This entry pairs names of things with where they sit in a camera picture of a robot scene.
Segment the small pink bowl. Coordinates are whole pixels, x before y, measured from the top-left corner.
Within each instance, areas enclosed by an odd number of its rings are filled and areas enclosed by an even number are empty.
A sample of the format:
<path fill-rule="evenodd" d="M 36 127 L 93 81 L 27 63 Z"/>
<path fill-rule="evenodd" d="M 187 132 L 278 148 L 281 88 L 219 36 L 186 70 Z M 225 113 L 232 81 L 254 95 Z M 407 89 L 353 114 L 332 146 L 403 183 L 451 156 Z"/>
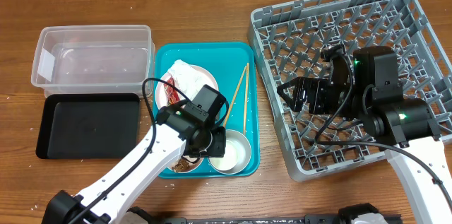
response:
<path fill-rule="evenodd" d="M 191 158 L 189 156 L 182 156 L 178 161 L 172 163 L 168 170 L 175 173 L 188 173 L 194 171 L 201 163 L 203 158 Z"/>

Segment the white paper cup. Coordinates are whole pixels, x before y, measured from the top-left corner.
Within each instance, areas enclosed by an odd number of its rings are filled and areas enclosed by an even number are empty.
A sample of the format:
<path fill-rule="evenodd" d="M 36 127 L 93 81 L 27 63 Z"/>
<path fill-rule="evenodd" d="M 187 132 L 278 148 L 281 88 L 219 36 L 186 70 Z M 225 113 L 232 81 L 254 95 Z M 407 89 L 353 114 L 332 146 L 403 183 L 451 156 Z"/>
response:
<path fill-rule="evenodd" d="M 225 154 L 222 159 L 224 170 L 231 170 L 241 161 L 243 156 L 242 147 L 236 141 L 226 140 Z"/>

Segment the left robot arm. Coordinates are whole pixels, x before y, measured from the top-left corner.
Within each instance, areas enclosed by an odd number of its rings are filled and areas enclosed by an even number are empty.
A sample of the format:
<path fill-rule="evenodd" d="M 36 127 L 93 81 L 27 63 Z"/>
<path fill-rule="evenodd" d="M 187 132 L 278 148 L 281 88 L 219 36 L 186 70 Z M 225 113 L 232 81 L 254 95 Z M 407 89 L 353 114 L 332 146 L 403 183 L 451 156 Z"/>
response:
<path fill-rule="evenodd" d="M 75 196 L 58 192 L 43 223 L 119 223 L 131 205 L 166 168 L 181 157 L 225 154 L 225 128 L 216 117 L 228 108 L 225 96 L 204 85 L 193 100 L 160 108 L 145 138 L 107 174 Z"/>

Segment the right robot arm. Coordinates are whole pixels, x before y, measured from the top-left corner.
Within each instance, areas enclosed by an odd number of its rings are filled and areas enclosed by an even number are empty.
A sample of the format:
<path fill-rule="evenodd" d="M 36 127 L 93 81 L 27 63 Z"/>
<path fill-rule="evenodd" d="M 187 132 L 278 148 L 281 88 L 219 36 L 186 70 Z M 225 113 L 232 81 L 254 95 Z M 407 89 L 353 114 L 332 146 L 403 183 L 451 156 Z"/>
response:
<path fill-rule="evenodd" d="M 362 125 L 370 144 L 385 153 L 407 195 L 418 223 L 451 222 L 451 173 L 434 113 L 422 99 L 406 99 L 396 53 L 386 46 L 357 49 L 347 58 L 342 44 L 321 50 L 332 65 L 329 78 L 296 77 L 277 88 L 293 112 L 329 118 L 314 137 L 324 146 L 361 146 L 360 141 L 323 141 L 336 117 Z"/>

